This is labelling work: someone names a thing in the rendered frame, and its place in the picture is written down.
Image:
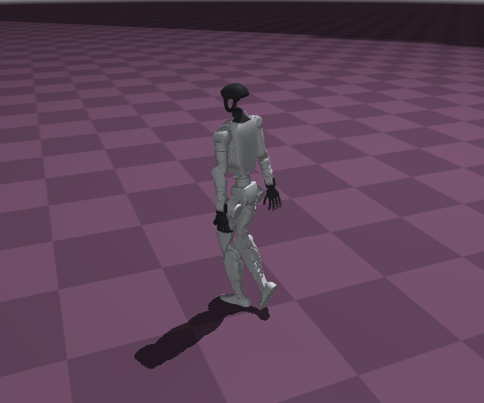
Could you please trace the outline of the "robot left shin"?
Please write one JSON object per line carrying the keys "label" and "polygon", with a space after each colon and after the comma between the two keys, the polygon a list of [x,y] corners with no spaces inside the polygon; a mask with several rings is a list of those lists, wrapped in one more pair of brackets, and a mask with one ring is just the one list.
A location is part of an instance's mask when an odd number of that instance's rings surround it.
{"label": "robot left shin", "polygon": [[[241,259],[237,261],[237,254],[232,250],[227,250],[225,255],[222,253],[223,263],[226,269],[226,274],[232,284],[232,289],[235,293],[235,298],[238,300],[244,296],[242,279],[243,279],[243,262]],[[237,297],[238,296],[238,297]],[[240,298],[239,298],[240,297]]]}

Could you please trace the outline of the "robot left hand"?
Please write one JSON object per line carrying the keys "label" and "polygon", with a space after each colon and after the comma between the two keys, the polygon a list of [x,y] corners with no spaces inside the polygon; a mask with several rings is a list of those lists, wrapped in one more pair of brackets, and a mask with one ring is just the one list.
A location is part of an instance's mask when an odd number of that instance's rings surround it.
{"label": "robot left hand", "polygon": [[[227,204],[224,205],[224,212],[216,211],[216,218],[213,222],[214,225],[217,225],[217,230],[221,231],[222,233],[232,233],[233,230],[229,227],[229,222],[226,217],[227,214]],[[224,228],[224,230],[223,230]],[[226,230],[227,229],[227,230]]]}

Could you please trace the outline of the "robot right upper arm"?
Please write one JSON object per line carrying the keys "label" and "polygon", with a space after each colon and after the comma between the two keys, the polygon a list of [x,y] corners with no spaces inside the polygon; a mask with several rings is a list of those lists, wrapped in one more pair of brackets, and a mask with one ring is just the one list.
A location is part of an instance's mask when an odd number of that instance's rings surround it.
{"label": "robot right upper arm", "polygon": [[257,115],[251,115],[251,116],[253,116],[254,119],[256,120],[257,128],[258,128],[258,157],[257,157],[257,159],[259,159],[267,153],[266,149],[265,149],[265,145],[264,145],[264,137],[263,137],[263,129],[262,129],[263,120],[261,119],[260,116],[257,116]]}

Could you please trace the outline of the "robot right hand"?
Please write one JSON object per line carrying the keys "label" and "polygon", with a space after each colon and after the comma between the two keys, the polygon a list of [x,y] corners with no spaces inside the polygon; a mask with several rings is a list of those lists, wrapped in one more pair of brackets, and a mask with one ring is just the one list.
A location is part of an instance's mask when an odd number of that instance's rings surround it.
{"label": "robot right hand", "polygon": [[[265,180],[264,180],[265,181]],[[275,208],[275,204],[274,204],[274,199],[275,199],[275,203],[276,203],[276,209],[278,209],[278,202],[279,202],[279,207],[281,207],[282,203],[281,203],[281,200],[280,200],[280,197],[279,197],[279,193],[278,193],[278,190],[275,188],[276,186],[276,183],[275,183],[275,179],[273,177],[273,185],[271,186],[267,186],[266,183],[265,183],[265,186],[266,188],[268,188],[266,190],[266,196],[264,197],[264,201],[263,201],[263,205],[266,203],[266,200],[268,198],[268,210],[270,210],[271,208],[271,200],[272,200],[272,203],[273,203],[273,209],[272,211],[274,210]],[[277,199],[278,198],[278,199]]]}

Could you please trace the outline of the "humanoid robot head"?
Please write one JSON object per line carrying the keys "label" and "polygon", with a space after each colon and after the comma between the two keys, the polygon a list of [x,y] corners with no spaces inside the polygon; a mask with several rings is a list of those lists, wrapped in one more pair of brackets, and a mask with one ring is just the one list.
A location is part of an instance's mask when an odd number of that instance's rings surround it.
{"label": "humanoid robot head", "polygon": [[[229,84],[221,89],[221,95],[224,99],[225,109],[229,113],[232,113],[232,116],[234,117],[233,122],[245,123],[246,121],[250,120],[250,118],[244,114],[242,108],[237,106],[237,102],[241,98],[247,97],[249,95],[249,91],[244,85],[240,83]],[[228,107],[228,99],[233,99],[233,104],[231,108]]]}

